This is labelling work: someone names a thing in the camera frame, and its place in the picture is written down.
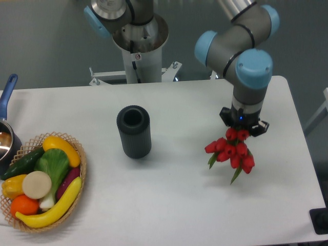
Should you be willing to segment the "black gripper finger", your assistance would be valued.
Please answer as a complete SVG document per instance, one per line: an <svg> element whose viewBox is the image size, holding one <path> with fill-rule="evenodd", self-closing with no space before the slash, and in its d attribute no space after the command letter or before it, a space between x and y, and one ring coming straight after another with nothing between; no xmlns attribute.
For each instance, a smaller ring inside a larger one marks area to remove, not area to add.
<svg viewBox="0 0 328 246"><path fill-rule="evenodd" d="M227 127L234 126L234 120L232 118L232 111L227 107L223 107L219 113L220 118Z"/></svg>
<svg viewBox="0 0 328 246"><path fill-rule="evenodd" d="M269 126L268 122L259 120L256 125L249 127L249 134L253 137L260 136L267 132Z"/></svg>

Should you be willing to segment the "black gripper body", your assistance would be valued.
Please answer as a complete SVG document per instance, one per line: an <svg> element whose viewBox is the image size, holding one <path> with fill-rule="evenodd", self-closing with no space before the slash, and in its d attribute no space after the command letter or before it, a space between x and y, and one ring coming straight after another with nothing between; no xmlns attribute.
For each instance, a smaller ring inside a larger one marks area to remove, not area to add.
<svg viewBox="0 0 328 246"><path fill-rule="evenodd" d="M243 109L236 109L231 106L231 118L233 127L245 127L251 128L252 126L258 125L260 119L260 110L254 113L245 113Z"/></svg>

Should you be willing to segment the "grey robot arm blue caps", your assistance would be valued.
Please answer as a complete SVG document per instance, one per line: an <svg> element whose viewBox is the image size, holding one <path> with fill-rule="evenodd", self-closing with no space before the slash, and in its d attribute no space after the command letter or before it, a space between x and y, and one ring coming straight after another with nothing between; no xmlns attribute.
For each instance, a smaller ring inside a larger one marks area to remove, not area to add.
<svg viewBox="0 0 328 246"><path fill-rule="evenodd" d="M214 31L202 34L194 54L234 87L231 107L220 112L224 124L259 136L269 127L260 112L273 61L256 46L277 31L279 15L256 1L221 1L220 5L232 27L221 35ZM92 1L84 15L96 33L111 37L120 48L128 83L162 80L162 47L169 31L166 21L154 12L153 1Z"/></svg>

